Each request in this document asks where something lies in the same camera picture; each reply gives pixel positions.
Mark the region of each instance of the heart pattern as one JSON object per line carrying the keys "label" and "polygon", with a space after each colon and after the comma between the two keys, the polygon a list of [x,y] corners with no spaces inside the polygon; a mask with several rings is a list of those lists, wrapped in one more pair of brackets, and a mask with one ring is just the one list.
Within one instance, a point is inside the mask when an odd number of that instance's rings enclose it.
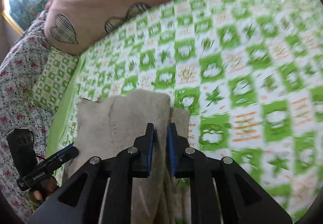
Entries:
{"label": "heart pattern", "polygon": [[68,44],[79,44],[76,33],[71,22],[66,16],[58,14],[55,17],[55,26],[50,29],[50,34],[59,42]]}
{"label": "heart pattern", "polygon": [[119,26],[126,23],[129,19],[145,12],[150,6],[144,3],[134,3],[132,4],[126,12],[125,17],[109,17],[105,22],[105,31],[111,33],[116,30]]}

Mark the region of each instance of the wall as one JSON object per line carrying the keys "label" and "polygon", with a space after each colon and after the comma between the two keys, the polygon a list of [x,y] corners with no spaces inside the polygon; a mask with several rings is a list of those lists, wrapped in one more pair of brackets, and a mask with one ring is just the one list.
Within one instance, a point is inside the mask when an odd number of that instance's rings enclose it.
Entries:
{"label": "wall", "polygon": [[0,63],[9,52],[11,46],[19,38],[19,34],[0,15]]}

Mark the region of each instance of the gold frame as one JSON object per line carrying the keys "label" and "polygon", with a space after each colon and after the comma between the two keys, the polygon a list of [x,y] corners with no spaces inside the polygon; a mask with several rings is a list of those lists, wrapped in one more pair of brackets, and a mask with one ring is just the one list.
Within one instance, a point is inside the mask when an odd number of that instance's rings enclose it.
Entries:
{"label": "gold frame", "polygon": [[1,0],[2,4],[2,16],[4,19],[8,22],[8,24],[19,34],[22,35],[24,31],[21,29],[21,27],[15,22],[15,20],[12,19],[12,17],[7,14],[4,10],[4,0]]}

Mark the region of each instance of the floral bedsheet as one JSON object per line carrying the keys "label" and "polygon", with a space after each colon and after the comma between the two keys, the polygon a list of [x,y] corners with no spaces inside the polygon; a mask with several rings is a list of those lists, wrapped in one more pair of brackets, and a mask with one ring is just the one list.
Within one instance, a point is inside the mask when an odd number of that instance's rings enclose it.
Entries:
{"label": "floral bedsheet", "polygon": [[35,133],[35,151],[45,157],[47,131],[54,115],[27,102],[29,91],[41,74],[50,44],[44,34],[47,10],[11,48],[0,66],[0,191],[16,214],[26,221],[31,203],[16,183],[19,176],[13,165],[6,135],[14,128]]}

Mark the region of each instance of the green pillowcase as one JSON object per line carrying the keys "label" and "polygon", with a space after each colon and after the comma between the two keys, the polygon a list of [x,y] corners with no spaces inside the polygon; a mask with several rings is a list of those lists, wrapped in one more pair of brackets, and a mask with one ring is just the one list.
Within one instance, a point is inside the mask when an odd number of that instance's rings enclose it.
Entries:
{"label": "green pillowcase", "polygon": [[44,71],[30,92],[28,101],[50,112],[57,112],[78,60],[79,57],[52,47]]}

